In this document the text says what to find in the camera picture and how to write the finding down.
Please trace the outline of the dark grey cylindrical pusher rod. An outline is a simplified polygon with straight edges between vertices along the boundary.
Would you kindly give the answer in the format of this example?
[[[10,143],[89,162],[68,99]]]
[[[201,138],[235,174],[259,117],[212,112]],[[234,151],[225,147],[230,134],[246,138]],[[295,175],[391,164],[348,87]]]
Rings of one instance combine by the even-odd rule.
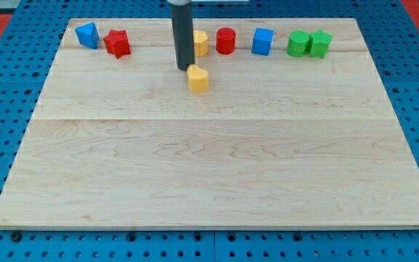
[[[191,2],[170,2],[177,68],[186,71],[194,64],[193,15]]]

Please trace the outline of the silver rod mount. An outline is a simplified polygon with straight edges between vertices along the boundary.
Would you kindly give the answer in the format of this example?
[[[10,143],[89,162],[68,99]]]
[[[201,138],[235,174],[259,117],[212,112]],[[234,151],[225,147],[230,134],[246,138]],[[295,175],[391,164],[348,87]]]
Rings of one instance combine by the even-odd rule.
[[[191,4],[192,0],[167,0],[171,5],[187,5]]]

